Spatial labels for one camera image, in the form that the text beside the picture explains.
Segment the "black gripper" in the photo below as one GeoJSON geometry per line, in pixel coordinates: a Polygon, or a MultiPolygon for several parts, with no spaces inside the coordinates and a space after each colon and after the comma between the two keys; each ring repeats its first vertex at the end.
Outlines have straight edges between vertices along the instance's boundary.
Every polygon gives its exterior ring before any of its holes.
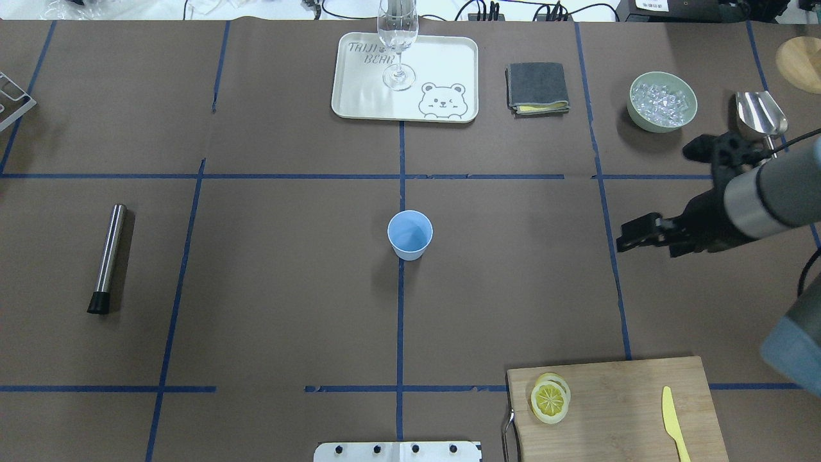
{"type": "Polygon", "coordinates": [[[722,192],[715,188],[691,199],[680,216],[665,220],[662,214],[651,212],[624,223],[621,229],[622,236],[616,240],[618,253],[657,246],[669,248],[671,257],[676,258],[690,253],[723,252],[751,242],[747,234],[733,225],[722,192]]]}

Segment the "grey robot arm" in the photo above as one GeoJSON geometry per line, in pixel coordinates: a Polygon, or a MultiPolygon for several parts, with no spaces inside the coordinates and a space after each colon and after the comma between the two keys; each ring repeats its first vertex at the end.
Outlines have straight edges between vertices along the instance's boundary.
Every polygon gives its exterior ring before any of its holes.
{"type": "MultiPolygon", "coordinates": [[[[656,246],[668,248],[673,258],[718,253],[819,222],[818,141],[776,156],[727,132],[700,135],[682,152],[711,166],[712,188],[691,199],[680,216],[651,212],[624,223],[618,252],[656,246]]],[[[818,253],[809,258],[797,300],[760,348],[765,363],[813,395],[820,392],[820,287],[818,278],[808,281],[808,273],[817,261],[818,253]]]]}

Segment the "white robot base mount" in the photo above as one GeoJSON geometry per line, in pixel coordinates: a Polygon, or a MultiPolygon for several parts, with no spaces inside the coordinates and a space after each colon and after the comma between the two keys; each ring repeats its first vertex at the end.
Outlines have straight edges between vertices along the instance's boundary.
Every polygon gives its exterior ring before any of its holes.
{"type": "Polygon", "coordinates": [[[474,441],[351,441],[317,446],[314,461],[482,461],[474,441]]]}

